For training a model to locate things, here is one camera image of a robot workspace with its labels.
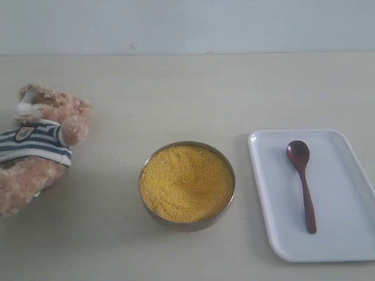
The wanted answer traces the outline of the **teddy bear striped sweater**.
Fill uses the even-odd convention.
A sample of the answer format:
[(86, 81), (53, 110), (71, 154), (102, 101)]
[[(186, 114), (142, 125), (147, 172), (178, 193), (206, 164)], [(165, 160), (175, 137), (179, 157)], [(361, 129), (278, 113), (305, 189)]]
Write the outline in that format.
[(71, 166), (92, 105), (37, 84), (20, 89), (14, 128), (1, 133), (1, 217), (17, 213)]

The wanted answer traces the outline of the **white rectangular tray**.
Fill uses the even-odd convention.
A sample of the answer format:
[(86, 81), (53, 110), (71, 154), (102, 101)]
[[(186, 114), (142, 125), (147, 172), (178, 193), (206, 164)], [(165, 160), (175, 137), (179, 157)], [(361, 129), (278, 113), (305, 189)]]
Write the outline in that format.
[[(287, 156), (292, 141), (310, 151), (306, 169), (317, 232), (305, 226), (302, 185)], [(248, 147), (268, 241), (289, 262), (374, 259), (374, 188), (350, 143), (333, 129), (254, 131)]]

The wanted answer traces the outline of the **dark red wooden spoon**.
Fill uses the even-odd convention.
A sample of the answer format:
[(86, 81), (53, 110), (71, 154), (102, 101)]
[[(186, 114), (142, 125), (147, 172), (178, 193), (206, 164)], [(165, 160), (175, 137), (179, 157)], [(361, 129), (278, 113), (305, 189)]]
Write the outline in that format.
[(301, 179), (306, 229), (310, 234), (315, 234), (317, 232), (315, 210), (306, 180), (306, 167), (310, 157), (309, 148), (303, 141), (293, 140), (287, 146), (287, 156)]

